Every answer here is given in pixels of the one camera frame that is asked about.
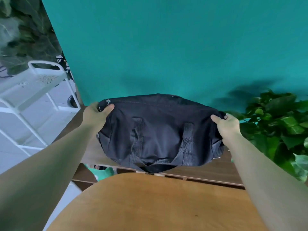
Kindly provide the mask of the person's right hand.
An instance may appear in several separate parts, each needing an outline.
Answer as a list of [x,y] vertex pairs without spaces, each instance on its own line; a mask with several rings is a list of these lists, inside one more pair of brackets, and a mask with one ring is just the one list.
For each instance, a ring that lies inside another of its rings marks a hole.
[[223,143],[227,147],[232,147],[243,137],[240,132],[239,120],[229,113],[225,115],[225,124],[222,126],[217,125],[217,128],[222,137]]

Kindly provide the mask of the person's left forearm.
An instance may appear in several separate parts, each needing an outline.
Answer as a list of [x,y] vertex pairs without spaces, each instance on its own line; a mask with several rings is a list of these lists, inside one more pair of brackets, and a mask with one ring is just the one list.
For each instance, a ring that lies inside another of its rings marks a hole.
[[0,174],[0,231],[43,231],[100,129],[82,124]]

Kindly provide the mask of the black duffel bag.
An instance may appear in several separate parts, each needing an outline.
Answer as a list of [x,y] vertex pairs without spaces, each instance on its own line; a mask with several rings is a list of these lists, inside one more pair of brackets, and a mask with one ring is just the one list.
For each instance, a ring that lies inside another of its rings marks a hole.
[[105,155],[123,167],[161,173],[178,166],[197,167],[219,158],[222,137],[211,115],[215,108],[169,94],[110,98],[98,111],[113,104],[97,139]]

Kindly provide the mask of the person's right forearm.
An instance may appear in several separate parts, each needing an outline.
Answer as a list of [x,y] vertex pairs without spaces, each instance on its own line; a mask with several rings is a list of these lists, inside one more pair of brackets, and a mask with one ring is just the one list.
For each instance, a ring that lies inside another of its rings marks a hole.
[[246,191],[269,231],[308,231],[308,187],[238,132],[221,132]]

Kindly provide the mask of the green leafy potted plant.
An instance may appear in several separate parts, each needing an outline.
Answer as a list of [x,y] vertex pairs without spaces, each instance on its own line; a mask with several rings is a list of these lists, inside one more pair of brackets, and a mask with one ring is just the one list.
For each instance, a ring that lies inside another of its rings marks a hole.
[[272,90],[253,97],[244,112],[226,111],[240,121],[242,135],[300,182],[308,180],[308,98]]

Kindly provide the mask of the white metal utility cart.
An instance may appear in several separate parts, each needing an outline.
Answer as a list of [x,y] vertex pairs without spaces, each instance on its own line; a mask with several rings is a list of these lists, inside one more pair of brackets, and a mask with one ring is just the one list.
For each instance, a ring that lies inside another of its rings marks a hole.
[[[77,99],[64,68],[55,62],[29,61],[28,68],[0,84],[0,134],[28,157],[50,145],[79,112]],[[65,81],[76,107],[60,106],[51,90]],[[40,106],[34,113],[38,120],[30,121],[23,112],[41,97],[47,96],[50,107]]]

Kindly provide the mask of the large dark leafy plant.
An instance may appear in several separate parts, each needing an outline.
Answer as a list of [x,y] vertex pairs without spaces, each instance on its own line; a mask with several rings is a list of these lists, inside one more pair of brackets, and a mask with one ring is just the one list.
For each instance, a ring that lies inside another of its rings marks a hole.
[[31,60],[59,63],[73,80],[42,0],[0,0],[0,78],[16,76]]

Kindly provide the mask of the person's left hand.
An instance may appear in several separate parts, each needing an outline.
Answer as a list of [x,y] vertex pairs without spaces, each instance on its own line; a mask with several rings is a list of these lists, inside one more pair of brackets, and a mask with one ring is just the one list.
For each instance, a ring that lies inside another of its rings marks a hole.
[[99,103],[93,102],[83,112],[83,120],[80,128],[89,136],[95,136],[105,125],[107,117],[100,117]]

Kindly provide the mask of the black round pot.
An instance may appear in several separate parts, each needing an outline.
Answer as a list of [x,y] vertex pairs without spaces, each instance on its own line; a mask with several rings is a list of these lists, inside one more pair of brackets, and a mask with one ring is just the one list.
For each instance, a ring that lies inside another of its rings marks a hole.
[[71,107],[71,108],[78,108],[78,106],[75,102],[75,99],[72,95],[70,95],[69,98],[67,99],[67,105],[68,105],[68,107]]

